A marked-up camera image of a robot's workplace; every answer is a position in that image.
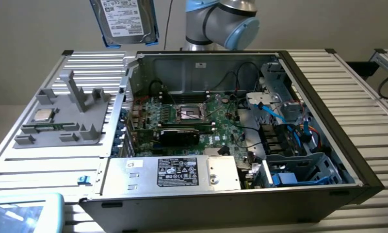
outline cpu socket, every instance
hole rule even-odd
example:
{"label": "cpu socket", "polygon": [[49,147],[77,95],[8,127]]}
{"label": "cpu socket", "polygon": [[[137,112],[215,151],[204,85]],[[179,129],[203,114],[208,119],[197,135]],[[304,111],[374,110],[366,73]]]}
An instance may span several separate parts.
{"label": "cpu socket", "polygon": [[204,120],[204,107],[201,104],[183,104],[176,109],[177,120]]}

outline hard drive label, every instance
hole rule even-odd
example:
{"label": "hard drive label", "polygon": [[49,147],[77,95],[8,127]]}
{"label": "hard drive label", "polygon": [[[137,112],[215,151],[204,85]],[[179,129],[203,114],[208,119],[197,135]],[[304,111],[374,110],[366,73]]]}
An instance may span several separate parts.
{"label": "hard drive label", "polygon": [[172,158],[157,160],[159,187],[199,185],[196,158]]}
{"label": "hard drive label", "polygon": [[113,37],[143,35],[143,21],[137,0],[101,0]]}

